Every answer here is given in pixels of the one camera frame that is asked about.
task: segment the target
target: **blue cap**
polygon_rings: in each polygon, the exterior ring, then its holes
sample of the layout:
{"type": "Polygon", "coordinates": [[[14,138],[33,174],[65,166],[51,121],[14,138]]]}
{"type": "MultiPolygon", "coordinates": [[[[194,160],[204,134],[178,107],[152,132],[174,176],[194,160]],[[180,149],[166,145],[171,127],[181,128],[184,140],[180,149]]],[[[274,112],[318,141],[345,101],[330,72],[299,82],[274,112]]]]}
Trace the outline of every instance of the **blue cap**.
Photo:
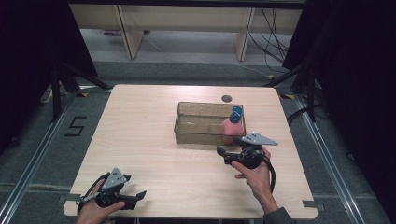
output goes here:
{"type": "Polygon", "coordinates": [[[237,123],[242,118],[242,107],[241,106],[234,106],[233,113],[230,115],[230,122],[237,123]]]}

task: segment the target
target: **black strap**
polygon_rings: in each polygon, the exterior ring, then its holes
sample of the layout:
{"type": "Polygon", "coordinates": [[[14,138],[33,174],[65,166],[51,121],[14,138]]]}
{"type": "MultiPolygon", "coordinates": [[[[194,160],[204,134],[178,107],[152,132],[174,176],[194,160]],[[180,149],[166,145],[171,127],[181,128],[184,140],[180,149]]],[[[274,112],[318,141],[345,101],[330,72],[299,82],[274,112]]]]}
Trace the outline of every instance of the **black strap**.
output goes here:
{"type": "MultiPolygon", "coordinates": [[[[99,181],[100,181],[101,179],[107,179],[109,176],[110,176],[110,173],[107,173],[107,174],[105,174],[105,175],[101,175],[101,176],[92,184],[92,186],[88,189],[87,193],[86,193],[83,197],[81,197],[81,198],[83,199],[83,198],[88,197],[88,195],[90,195],[92,189],[97,185],[97,183],[99,183],[99,181]]],[[[84,203],[79,202],[78,208],[77,208],[77,215],[78,215],[79,212],[81,211],[82,206],[84,206],[84,203]]]]}
{"type": "Polygon", "coordinates": [[[276,182],[275,169],[274,166],[271,164],[270,159],[268,159],[268,157],[264,156],[262,161],[268,166],[268,170],[270,170],[271,172],[271,193],[272,193],[274,192],[275,182],[276,182]]]}

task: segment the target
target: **fingers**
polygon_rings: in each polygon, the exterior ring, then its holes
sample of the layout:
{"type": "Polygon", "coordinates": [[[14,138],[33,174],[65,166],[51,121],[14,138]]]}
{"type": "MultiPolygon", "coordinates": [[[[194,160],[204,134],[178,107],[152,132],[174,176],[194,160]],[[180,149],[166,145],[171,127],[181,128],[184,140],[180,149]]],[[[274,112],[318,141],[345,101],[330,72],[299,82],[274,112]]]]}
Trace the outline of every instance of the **fingers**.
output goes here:
{"type": "Polygon", "coordinates": [[[125,206],[125,202],[117,202],[117,203],[111,204],[109,207],[106,207],[105,210],[106,210],[106,213],[108,215],[110,215],[113,212],[119,211],[124,206],[125,206]]]}
{"type": "Polygon", "coordinates": [[[102,186],[103,182],[105,182],[105,180],[104,180],[104,179],[101,179],[101,180],[95,185],[95,187],[92,189],[91,194],[96,193],[96,192],[99,190],[99,188],[102,186]]]}
{"type": "Polygon", "coordinates": [[[247,171],[248,171],[248,168],[246,168],[242,163],[237,162],[237,161],[233,161],[231,163],[231,166],[233,168],[235,168],[237,171],[241,172],[242,175],[245,175],[247,173],[247,171]]]}
{"type": "Polygon", "coordinates": [[[245,176],[242,174],[235,175],[236,179],[245,179],[245,176]]]}
{"type": "Polygon", "coordinates": [[[268,151],[267,148],[265,148],[265,147],[262,146],[262,151],[264,152],[264,156],[267,157],[268,160],[271,159],[271,152],[268,151]]]}

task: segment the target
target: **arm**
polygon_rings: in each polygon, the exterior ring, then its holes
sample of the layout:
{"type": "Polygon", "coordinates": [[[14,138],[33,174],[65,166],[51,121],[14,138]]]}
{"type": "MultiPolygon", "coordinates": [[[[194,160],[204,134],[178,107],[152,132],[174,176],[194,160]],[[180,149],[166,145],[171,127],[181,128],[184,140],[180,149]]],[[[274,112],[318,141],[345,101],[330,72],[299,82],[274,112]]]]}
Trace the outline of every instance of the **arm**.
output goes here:
{"type": "MultiPolygon", "coordinates": [[[[271,153],[265,147],[262,147],[262,150],[265,157],[270,160],[271,153]]],[[[246,168],[237,161],[233,161],[232,166],[240,172],[235,178],[246,179],[247,184],[251,187],[253,196],[259,201],[264,211],[265,215],[263,217],[265,223],[293,223],[286,210],[283,207],[279,209],[276,204],[274,196],[271,193],[270,172],[264,162],[253,170],[246,168]]]]}
{"type": "MultiPolygon", "coordinates": [[[[104,181],[104,179],[99,181],[93,188],[91,194],[96,193],[104,181]]],[[[84,204],[81,211],[79,212],[76,224],[100,224],[102,222],[105,222],[106,224],[111,223],[107,216],[115,211],[120,210],[123,206],[125,206],[124,202],[118,202],[111,204],[109,207],[102,208],[96,203],[95,200],[90,200],[84,204]]]]}

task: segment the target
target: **floor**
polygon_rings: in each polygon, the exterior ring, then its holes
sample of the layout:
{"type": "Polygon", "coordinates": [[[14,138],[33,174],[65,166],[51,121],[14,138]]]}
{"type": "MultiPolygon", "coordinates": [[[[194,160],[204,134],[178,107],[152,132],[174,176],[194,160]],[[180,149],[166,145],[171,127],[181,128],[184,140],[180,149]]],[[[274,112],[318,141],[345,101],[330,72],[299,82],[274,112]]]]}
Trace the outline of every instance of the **floor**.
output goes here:
{"type": "MultiPolygon", "coordinates": [[[[87,47],[92,56],[92,60],[95,62],[121,62],[121,63],[195,63],[195,64],[227,64],[234,65],[238,68],[244,68],[252,70],[252,65],[266,65],[270,69],[279,70],[281,65],[281,59],[283,57],[283,51],[280,46],[275,42],[274,36],[271,36],[273,44],[267,46],[267,42],[264,38],[270,38],[269,35],[253,34],[253,39],[259,43],[264,49],[274,54],[277,59],[269,56],[267,53],[260,50],[253,40],[250,38],[247,44],[247,54],[243,62],[238,62],[236,59],[236,53],[233,46],[233,35],[224,33],[205,33],[205,32],[166,32],[166,31],[151,31],[146,34],[143,38],[142,44],[139,48],[137,56],[135,59],[130,60],[127,57],[122,38],[120,36],[108,36],[104,35],[102,30],[81,30],[83,37],[86,41],[87,47]]],[[[277,39],[282,43],[282,49],[285,49],[292,38],[292,35],[278,35],[277,39]]],[[[93,104],[99,108],[104,107],[106,98],[108,96],[96,94],[92,97],[93,104]]],[[[82,103],[82,98],[73,103],[73,107],[77,110],[83,110],[85,103],[82,103]]],[[[282,105],[285,111],[295,111],[296,109],[302,107],[304,100],[297,99],[296,101],[282,101],[282,105]]],[[[43,114],[50,114],[50,105],[45,105],[40,108],[41,111],[37,111],[35,116],[37,119],[42,120],[40,116],[43,114]]],[[[96,111],[92,117],[95,117],[94,123],[100,118],[101,111],[96,111]]],[[[317,111],[319,117],[325,118],[326,111],[317,111]]],[[[37,146],[41,141],[40,136],[44,136],[46,130],[48,129],[48,123],[32,124],[36,128],[34,130],[27,130],[25,133],[27,135],[37,136],[25,142],[26,145],[37,146]]],[[[290,129],[295,138],[296,145],[302,146],[299,151],[302,164],[304,166],[306,175],[309,176],[308,182],[312,189],[314,198],[318,203],[319,218],[313,221],[300,220],[297,223],[390,223],[384,212],[382,211],[380,205],[378,204],[375,196],[370,191],[367,183],[362,179],[359,168],[351,163],[350,160],[345,156],[345,152],[341,153],[334,152],[343,145],[339,138],[336,138],[336,130],[329,125],[327,119],[318,119],[316,124],[309,122],[307,117],[299,117],[290,125],[290,129]],[[312,140],[310,143],[306,143],[306,140],[300,136],[311,136],[315,135],[315,130],[320,130],[319,135],[327,139],[332,139],[330,142],[326,141],[325,144],[320,141],[312,140]],[[328,157],[327,154],[331,155],[331,158],[335,160],[334,163],[324,162],[322,159],[328,157]],[[329,172],[332,169],[335,172],[340,170],[347,173],[345,179],[341,179],[346,183],[334,184],[339,179],[337,174],[332,175],[329,172]],[[344,197],[340,195],[342,188],[346,186],[346,192],[353,192],[352,201],[350,201],[348,196],[344,197]],[[354,204],[358,203],[358,211],[354,210],[354,204]],[[354,217],[351,212],[362,211],[364,214],[364,219],[361,219],[359,215],[354,217]]],[[[52,144],[55,146],[69,147],[69,143],[62,141],[58,142],[56,138],[53,140],[52,144]]],[[[78,142],[80,145],[88,145],[90,142],[89,138],[79,138],[78,142]]],[[[31,217],[35,223],[38,222],[48,222],[50,217],[54,217],[52,214],[55,210],[62,211],[62,200],[59,198],[60,192],[65,193],[69,191],[69,183],[73,183],[73,176],[57,176],[56,172],[49,173],[48,170],[57,170],[64,167],[64,163],[71,160],[80,162],[81,158],[85,152],[79,151],[78,148],[72,148],[74,144],[70,143],[69,155],[64,155],[64,152],[60,149],[53,149],[49,152],[47,157],[51,157],[50,161],[43,160],[43,163],[37,167],[37,174],[33,179],[33,184],[29,186],[29,197],[25,197],[21,202],[20,210],[22,208],[30,208],[31,212],[27,214],[31,217]],[[50,197],[43,197],[42,189],[48,191],[49,185],[39,185],[37,183],[46,183],[46,179],[53,179],[53,183],[50,186],[53,188],[53,192],[50,197]],[[32,204],[41,204],[41,206],[46,207],[46,209],[40,209],[40,206],[34,206],[32,204]]],[[[0,174],[2,174],[2,184],[0,184],[0,202],[3,202],[10,191],[12,190],[14,184],[19,181],[19,177],[24,171],[25,166],[15,165],[17,163],[28,163],[30,158],[35,155],[35,148],[30,148],[25,152],[14,151],[13,158],[18,158],[17,160],[4,162],[5,166],[0,168],[0,174]]],[[[78,167],[70,167],[73,172],[78,171],[78,167]]],[[[14,218],[11,219],[10,223],[23,223],[21,220],[26,220],[26,213],[17,211],[14,218]]],[[[73,218],[65,218],[64,223],[73,223],[73,218]]]]}

